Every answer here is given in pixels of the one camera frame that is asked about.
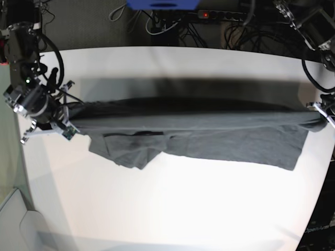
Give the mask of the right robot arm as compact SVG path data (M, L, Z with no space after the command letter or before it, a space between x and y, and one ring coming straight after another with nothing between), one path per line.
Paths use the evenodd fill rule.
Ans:
M42 2L1 1L1 63L9 65L10 86L5 102L15 113L32 120L29 132L36 128L60 133L76 133L70 122L70 107L83 102L70 95L73 81L64 80L64 63L57 46L42 32ZM58 66L47 76L41 62L39 43L55 54Z

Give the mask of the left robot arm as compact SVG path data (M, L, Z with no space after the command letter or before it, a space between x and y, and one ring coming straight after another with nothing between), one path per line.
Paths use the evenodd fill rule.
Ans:
M308 51L317 53L324 67L334 72L334 1L274 1L276 9L303 39L303 70L310 82L323 94L320 108L334 118L334 88L321 86L306 65Z

